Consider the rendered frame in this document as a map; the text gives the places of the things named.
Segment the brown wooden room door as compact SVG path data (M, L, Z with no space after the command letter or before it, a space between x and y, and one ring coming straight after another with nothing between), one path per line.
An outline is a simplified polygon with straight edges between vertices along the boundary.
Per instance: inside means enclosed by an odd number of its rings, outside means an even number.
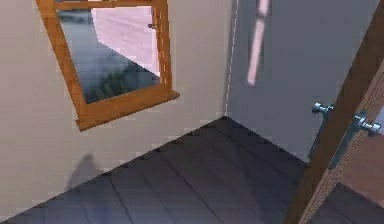
M384 106L384 0L379 0L369 27L353 60L341 91L320 135L320 142L300 179L297 193L283 224L308 224L339 182L366 131L356 133L336 168L328 165L353 117L366 112L368 122L375 122Z

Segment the wooden framed window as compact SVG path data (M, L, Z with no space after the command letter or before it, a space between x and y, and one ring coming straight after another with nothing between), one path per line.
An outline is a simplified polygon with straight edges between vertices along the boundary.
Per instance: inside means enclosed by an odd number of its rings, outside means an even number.
M76 124L80 131L106 124L179 97L179 93L172 87L167 0L78 0L61 2L56 0L35 0L35 2L76 110L78 116ZM160 62L160 83L88 104L82 92L57 12L59 10L72 9L136 6L149 6L153 9L152 22L156 30L157 51Z

